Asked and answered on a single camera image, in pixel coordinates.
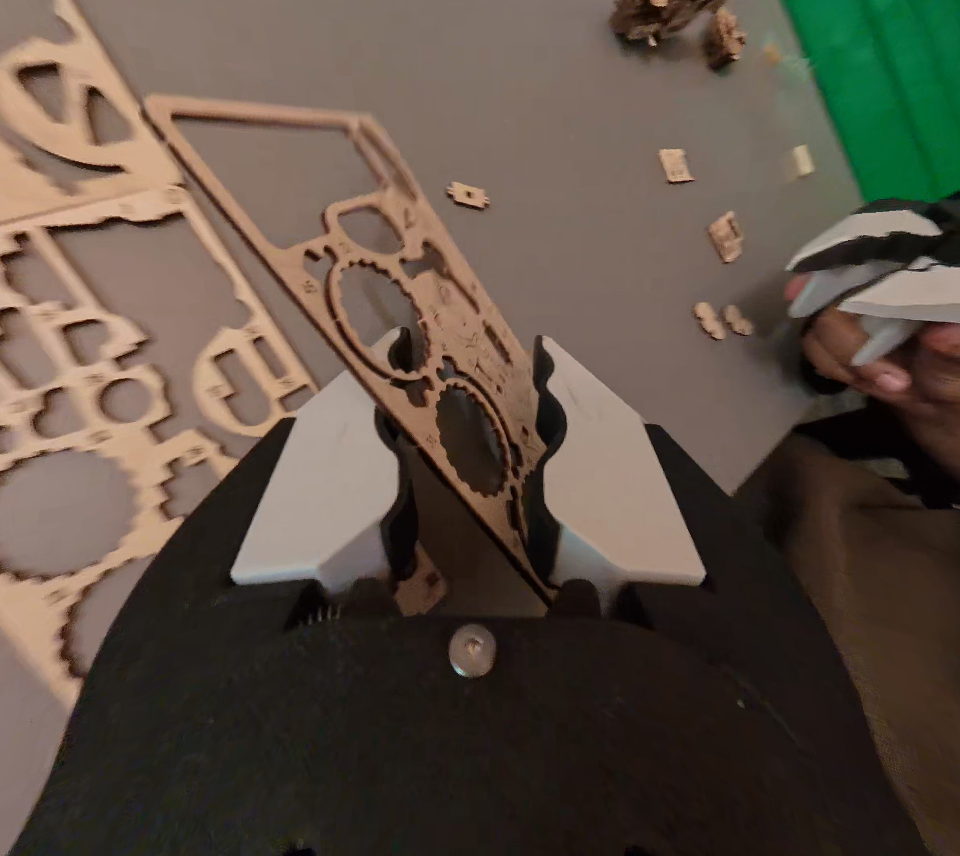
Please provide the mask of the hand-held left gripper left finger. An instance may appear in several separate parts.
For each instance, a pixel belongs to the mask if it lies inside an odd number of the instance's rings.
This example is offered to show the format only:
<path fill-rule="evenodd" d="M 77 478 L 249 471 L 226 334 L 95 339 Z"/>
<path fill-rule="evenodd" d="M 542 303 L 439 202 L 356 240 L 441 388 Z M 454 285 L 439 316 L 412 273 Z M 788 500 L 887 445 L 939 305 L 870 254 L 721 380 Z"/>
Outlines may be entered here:
<path fill-rule="evenodd" d="M 303 406 L 231 569 L 235 585 L 350 588 L 416 571 L 418 511 L 399 434 L 345 370 Z"/>

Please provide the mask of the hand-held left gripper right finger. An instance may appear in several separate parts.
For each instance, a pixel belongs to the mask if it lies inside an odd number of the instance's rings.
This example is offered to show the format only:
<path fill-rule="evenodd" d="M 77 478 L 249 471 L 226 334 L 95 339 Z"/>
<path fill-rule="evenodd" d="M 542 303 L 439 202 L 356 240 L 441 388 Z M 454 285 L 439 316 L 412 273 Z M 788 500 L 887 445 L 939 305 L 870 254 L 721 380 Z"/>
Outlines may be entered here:
<path fill-rule="evenodd" d="M 643 418 L 548 336 L 534 342 L 535 430 L 523 488 L 526 555 L 548 587 L 702 586 L 706 567 Z"/>

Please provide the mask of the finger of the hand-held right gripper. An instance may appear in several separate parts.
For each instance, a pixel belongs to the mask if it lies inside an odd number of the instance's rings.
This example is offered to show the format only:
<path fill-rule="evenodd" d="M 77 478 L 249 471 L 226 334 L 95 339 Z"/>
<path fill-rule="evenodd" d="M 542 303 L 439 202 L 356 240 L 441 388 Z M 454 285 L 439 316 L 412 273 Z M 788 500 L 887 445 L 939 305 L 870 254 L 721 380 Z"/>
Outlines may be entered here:
<path fill-rule="evenodd" d="M 959 267 L 922 257 L 844 299 L 845 313 L 879 320 L 959 323 Z"/>
<path fill-rule="evenodd" d="M 811 239 L 787 271 L 813 274 L 874 264 L 898 270 L 928 264 L 957 268 L 958 200 L 870 203 Z"/>

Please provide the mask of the slotted wooden puzzle piece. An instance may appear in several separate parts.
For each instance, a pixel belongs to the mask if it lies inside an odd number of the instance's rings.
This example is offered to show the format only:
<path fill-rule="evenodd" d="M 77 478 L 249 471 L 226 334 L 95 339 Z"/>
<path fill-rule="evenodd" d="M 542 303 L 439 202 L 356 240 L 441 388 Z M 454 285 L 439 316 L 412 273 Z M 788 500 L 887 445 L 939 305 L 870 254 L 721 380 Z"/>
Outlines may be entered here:
<path fill-rule="evenodd" d="M 735 211 L 728 211 L 715 219 L 707 226 L 706 233 L 724 265 L 737 262 L 743 255 L 745 236 Z"/>

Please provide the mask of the grey desk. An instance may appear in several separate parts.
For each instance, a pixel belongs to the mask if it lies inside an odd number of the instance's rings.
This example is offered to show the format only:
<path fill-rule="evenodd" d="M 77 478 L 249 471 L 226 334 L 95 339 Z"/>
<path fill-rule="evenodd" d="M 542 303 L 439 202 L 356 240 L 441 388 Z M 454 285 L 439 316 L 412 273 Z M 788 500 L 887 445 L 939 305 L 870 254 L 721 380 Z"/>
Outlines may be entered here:
<path fill-rule="evenodd" d="M 376 118 L 513 332 L 552 337 L 727 492 L 809 409 L 784 266 L 860 193 L 780 0 L 731 0 L 749 42 L 726 74 L 698 29 L 622 46 L 614 0 L 75 1 L 140 97 Z M 799 145 L 815 171 L 793 179 Z M 694 182 L 667 183 L 663 149 Z M 729 211 L 745 248 L 724 264 L 707 228 Z M 754 335 L 711 339 L 700 301 Z"/>

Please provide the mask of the person's right hand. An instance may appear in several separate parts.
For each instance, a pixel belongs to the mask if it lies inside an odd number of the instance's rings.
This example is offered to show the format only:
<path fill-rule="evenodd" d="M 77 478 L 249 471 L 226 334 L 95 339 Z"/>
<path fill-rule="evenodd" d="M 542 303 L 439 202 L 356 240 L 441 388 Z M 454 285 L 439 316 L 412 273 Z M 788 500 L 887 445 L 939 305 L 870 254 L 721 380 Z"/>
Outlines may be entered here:
<path fill-rule="evenodd" d="M 859 319 L 821 310 L 800 338 L 803 357 L 822 378 L 892 410 L 908 435 L 944 470 L 958 475 L 959 327 L 930 323 L 892 355 L 857 366 L 867 341 Z"/>

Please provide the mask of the green board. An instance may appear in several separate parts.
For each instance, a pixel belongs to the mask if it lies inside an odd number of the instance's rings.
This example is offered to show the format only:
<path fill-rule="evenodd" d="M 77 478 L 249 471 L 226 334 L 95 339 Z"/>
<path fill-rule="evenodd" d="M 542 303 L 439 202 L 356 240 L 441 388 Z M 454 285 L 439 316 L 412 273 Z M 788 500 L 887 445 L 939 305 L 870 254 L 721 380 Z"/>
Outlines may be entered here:
<path fill-rule="evenodd" d="M 781 0 L 863 199 L 959 188 L 959 0 Z"/>

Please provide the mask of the small wooden gear assembly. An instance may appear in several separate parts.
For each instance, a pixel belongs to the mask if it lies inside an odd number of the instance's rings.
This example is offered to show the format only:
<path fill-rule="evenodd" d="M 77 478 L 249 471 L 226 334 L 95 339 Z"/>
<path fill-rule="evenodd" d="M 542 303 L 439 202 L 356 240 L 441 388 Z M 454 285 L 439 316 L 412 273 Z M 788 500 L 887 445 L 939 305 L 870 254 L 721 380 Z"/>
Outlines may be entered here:
<path fill-rule="evenodd" d="M 702 51 L 707 67 L 719 73 L 741 58 L 747 43 L 747 34 L 738 17 L 726 7 L 720 7 L 711 17 L 702 37 Z"/>

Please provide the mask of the large wooden puzzle sheet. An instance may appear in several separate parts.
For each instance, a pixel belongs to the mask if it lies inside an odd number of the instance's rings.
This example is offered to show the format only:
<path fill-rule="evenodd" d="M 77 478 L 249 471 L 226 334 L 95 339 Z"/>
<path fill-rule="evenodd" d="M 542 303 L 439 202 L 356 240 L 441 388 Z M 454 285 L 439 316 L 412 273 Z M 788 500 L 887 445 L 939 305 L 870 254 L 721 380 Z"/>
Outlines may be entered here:
<path fill-rule="evenodd" d="M 182 180 L 76 1 L 48 1 L 65 40 L 2 47 L 2 224 Z"/>
<path fill-rule="evenodd" d="M 173 414 L 167 382 L 154 366 L 121 364 L 147 334 L 103 303 L 54 237 L 57 230 L 114 221 L 146 226 L 171 217 L 185 219 L 247 313 L 243 326 L 222 327 L 193 364 L 191 393 L 202 415 L 223 431 L 260 440 L 291 414 L 292 398 L 319 390 L 185 188 L 141 190 L 2 224 L 2 258 L 20 254 L 27 242 L 70 295 L 67 304 L 38 302 L 2 268 L 2 312 L 25 320 L 53 368 L 50 380 L 30 387 L 2 365 L 2 435 L 9 444 L 2 473 L 55 454 L 88 454 L 121 472 L 132 492 L 127 532 L 92 562 L 54 574 L 2 564 L 2 632 L 65 709 L 75 706 L 88 674 L 71 648 L 79 607 L 106 577 L 155 556 L 184 520 L 165 509 L 174 470 L 205 466 L 221 481 L 237 465 L 201 429 L 157 437 L 155 426 Z"/>

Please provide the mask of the person's brown clothing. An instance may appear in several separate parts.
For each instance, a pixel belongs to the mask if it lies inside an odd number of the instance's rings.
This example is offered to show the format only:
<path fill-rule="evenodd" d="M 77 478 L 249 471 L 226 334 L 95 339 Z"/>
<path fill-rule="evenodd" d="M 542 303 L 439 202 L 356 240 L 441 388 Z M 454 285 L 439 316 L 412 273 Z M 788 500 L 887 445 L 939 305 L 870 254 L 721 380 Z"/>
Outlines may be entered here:
<path fill-rule="evenodd" d="M 958 486 L 860 413 L 800 425 L 737 491 L 820 612 L 894 789 L 934 854 L 959 853 Z"/>

